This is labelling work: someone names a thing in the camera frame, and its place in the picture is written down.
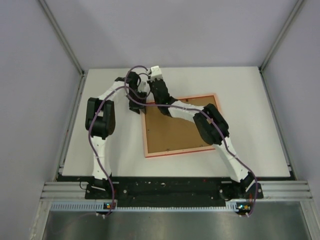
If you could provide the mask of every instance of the cork board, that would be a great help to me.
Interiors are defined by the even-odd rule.
[[[178,100],[196,106],[211,103],[221,112],[216,94],[181,97]],[[165,116],[154,106],[147,106],[146,114],[142,114],[142,130],[146,158],[214,149],[202,140],[193,122]]]

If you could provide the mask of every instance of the enclosure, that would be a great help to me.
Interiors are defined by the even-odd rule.
[[[320,239],[319,9],[316,0],[4,1],[1,239]],[[95,203],[77,179],[93,168],[87,100],[135,65],[159,65],[177,98],[216,94],[261,183],[249,219],[228,205],[105,219],[63,205]],[[115,108],[112,177],[228,177],[215,151],[146,158],[141,116],[127,104]]]

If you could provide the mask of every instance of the wire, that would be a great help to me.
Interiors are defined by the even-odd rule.
[[[86,190],[85,188],[82,188],[82,187],[81,187],[81,183],[82,183],[82,182],[80,181],[80,182],[79,182],[79,187],[80,187],[82,190]]]
[[[138,77],[139,77],[139,78],[138,78],[139,83],[138,83],[137,87],[139,87],[139,86],[140,86],[140,83],[141,83],[141,77],[140,77],[140,76],[138,76]]]
[[[253,175],[253,178],[254,178],[254,181],[255,181],[255,193],[254,193],[254,199],[253,199],[252,207],[251,207],[251,209],[250,209],[250,212],[249,212],[248,215],[247,215],[248,217],[251,216],[251,214],[253,213],[253,210],[254,210],[254,208],[255,208],[256,200],[257,200],[257,197],[258,197],[258,180],[257,180],[257,177],[256,177],[256,175],[253,173],[253,171],[252,171],[247,165],[245,165],[234,153],[232,153],[232,152],[229,150],[229,147],[228,147],[228,144],[227,144],[227,142],[226,142],[226,140],[225,140],[225,137],[224,137],[223,133],[221,132],[221,130],[219,129],[219,127],[217,126],[217,124],[216,124],[204,111],[199,110],[199,109],[196,109],[196,108],[185,108],[185,107],[176,106],[176,105],[154,104],[154,103],[145,104],[145,103],[141,103],[141,102],[138,102],[138,101],[134,100],[134,99],[129,95],[128,89],[131,90],[132,92],[134,92],[134,94],[136,94],[136,93],[135,93],[135,91],[134,91],[131,87],[127,86],[127,79],[128,79],[129,73],[130,73],[132,70],[136,69],[136,68],[144,68],[146,71],[148,70],[145,66],[137,65],[137,66],[132,67],[132,68],[127,72],[127,74],[126,74],[126,76],[125,76],[125,78],[124,78],[124,86],[120,86],[120,87],[116,88],[114,91],[112,91],[108,96],[106,96],[106,97],[104,98],[104,100],[101,102],[98,110],[96,111],[96,114],[94,115],[94,118],[93,118],[93,120],[92,120],[92,122],[91,122],[91,125],[90,125],[90,127],[89,127],[89,131],[88,131],[89,144],[90,144],[90,146],[91,146],[94,154],[96,155],[96,159],[97,159],[97,161],[98,161],[98,164],[99,164],[101,170],[102,170],[103,173],[106,175],[106,177],[107,177],[107,179],[108,179],[108,181],[109,181],[109,183],[110,183],[110,186],[111,186],[111,191],[112,191],[112,206],[114,205],[114,201],[115,201],[115,190],[114,190],[114,186],[113,186],[113,184],[112,184],[112,181],[111,181],[109,175],[107,174],[106,170],[105,170],[104,167],[102,166],[102,164],[101,164],[101,162],[100,162],[100,159],[99,159],[99,156],[98,156],[98,153],[97,153],[97,151],[95,150],[95,148],[94,148],[94,146],[93,146],[93,144],[92,144],[92,141],[91,141],[91,131],[92,131],[93,125],[94,125],[94,123],[95,123],[95,121],[96,121],[96,119],[97,119],[97,117],[98,117],[98,114],[99,114],[99,112],[101,111],[101,109],[102,109],[103,105],[105,104],[106,100],[107,100],[112,94],[114,94],[116,91],[118,91],[119,89],[124,88],[124,91],[125,91],[125,93],[126,93],[127,98],[130,99],[131,101],[133,101],[134,103],[138,104],[138,105],[145,106],[145,107],[147,107],[147,106],[148,106],[148,107],[166,107],[166,108],[171,108],[171,107],[173,107],[173,108],[177,108],[177,109],[185,109],[185,110],[188,110],[188,111],[196,111],[196,112],[199,112],[199,113],[203,114],[203,115],[210,121],[210,123],[216,128],[216,130],[218,131],[219,135],[221,136],[221,139],[223,140],[223,143],[224,143],[224,146],[225,146],[226,151],[227,151],[231,156],[233,156],[244,168],[246,168],[246,169],[247,169],[249,172],[251,172],[251,174]],[[106,214],[106,216],[109,215],[109,214],[111,213],[111,211],[112,211],[112,209],[109,210],[109,212]]]
[[[145,73],[145,72],[139,73],[138,75],[139,75],[139,76],[140,76],[140,75],[146,75],[147,77],[149,77],[149,75],[148,75],[147,73]]]

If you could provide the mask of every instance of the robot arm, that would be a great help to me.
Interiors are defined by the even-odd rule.
[[[159,106],[158,108],[161,113],[172,118],[181,118],[195,123],[202,139],[219,152],[227,167],[230,178],[239,183],[240,188],[247,192],[255,183],[254,176],[236,159],[237,154],[231,143],[228,131],[229,126],[217,108],[211,103],[206,106],[187,104],[170,96],[159,66],[150,68],[148,79],[147,82],[153,93],[155,103],[159,105],[172,105],[170,107]],[[207,114],[213,120],[221,130],[224,139],[221,138],[215,126],[208,122],[207,118],[200,111]]]
[[[134,98],[136,101],[141,103],[146,103],[147,93],[144,92],[146,83],[141,82],[141,79],[138,74],[135,72],[131,72],[129,75],[129,81],[127,82],[127,86],[131,87],[133,90],[137,92],[138,98],[131,90],[129,92],[130,96]],[[93,118],[102,103],[102,101],[107,97],[107,101],[103,104],[103,107],[95,120],[92,130],[91,130],[91,142],[94,146],[94,149],[97,152],[99,160],[101,164],[105,167],[105,171],[108,175],[111,175],[112,170],[110,168],[110,161],[108,155],[106,153],[106,143],[108,140],[108,136],[112,135],[115,127],[116,127],[116,116],[115,116],[115,105],[126,95],[124,90],[124,79],[118,77],[113,85],[102,95],[97,98],[89,98],[87,102],[86,108],[86,118],[85,118],[85,128],[89,130],[90,125],[92,124]],[[133,101],[129,101],[129,109],[135,113],[140,114],[140,110],[145,112],[146,107],[140,106]],[[102,180],[106,178],[106,175],[101,170],[97,156],[93,153],[93,171],[92,176],[95,179]]]

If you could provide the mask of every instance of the aluminum frame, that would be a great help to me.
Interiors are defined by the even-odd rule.
[[[56,37],[59,39],[63,49],[65,50],[66,54],[74,64],[75,68],[80,74],[80,81],[76,96],[74,98],[73,107],[69,114],[69,120],[67,129],[65,132],[65,138],[59,148],[59,152],[57,155],[57,162],[58,166],[54,175],[54,178],[57,174],[63,169],[65,157],[67,153],[67,149],[70,142],[71,132],[73,130],[73,126],[75,123],[75,118],[78,112],[79,103],[82,96],[82,91],[85,86],[87,75],[85,74],[83,68],[81,67],[79,61],[77,60],[72,48],[70,47],[68,41],[65,38],[65,35],[61,31],[54,15],[50,11],[50,8],[45,0],[37,0],[40,7],[42,8],[45,16],[47,17],[49,23],[51,24],[53,31],[56,34]],[[291,162],[290,153],[286,147],[286,140],[283,135],[283,130],[281,124],[278,120],[277,111],[274,105],[274,102],[271,98],[268,81],[264,77],[264,70],[268,66],[269,62],[271,61],[273,55],[278,50],[279,46],[281,45],[282,40],[285,38],[287,32],[289,31],[291,25],[294,23],[294,20],[299,15],[301,9],[305,4],[305,0],[297,0],[296,4],[291,11],[287,21],[285,22],[283,28],[281,29],[279,35],[275,39],[272,47],[268,51],[262,65],[259,67],[261,80],[263,86],[265,88],[265,93],[267,99],[270,104],[270,108],[272,111],[272,115],[274,118],[274,122],[277,128],[277,132],[279,135],[279,139],[283,148],[283,152],[285,154],[285,158],[289,164],[292,165],[293,170],[295,170],[294,163]],[[264,194],[264,199],[258,199],[258,202],[288,202],[288,201],[296,201],[300,202],[301,209],[303,211],[305,221],[307,227],[309,229],[310,235],[313,240],[320,239],[320,220],[317,214],[316,206],[313,201],[312,194],[310,192],[308,182],[307,181],[260,181],[261,187]],[[37,214],[34,220],[34,224],[31,228],[30,239],[42,239],[45,225],[48,219],[49,211],[52,207],[52,204],[57,202],[64,202],[64,203],[100,203],[100,202],[107,202],[107,199],[104,200],[86,200],[85,198],[85,190],[81,189],[78,182],[46,182],[43,187],[43,191],[41,194],[41,198],[39,201],[39,206],[37,209]]]

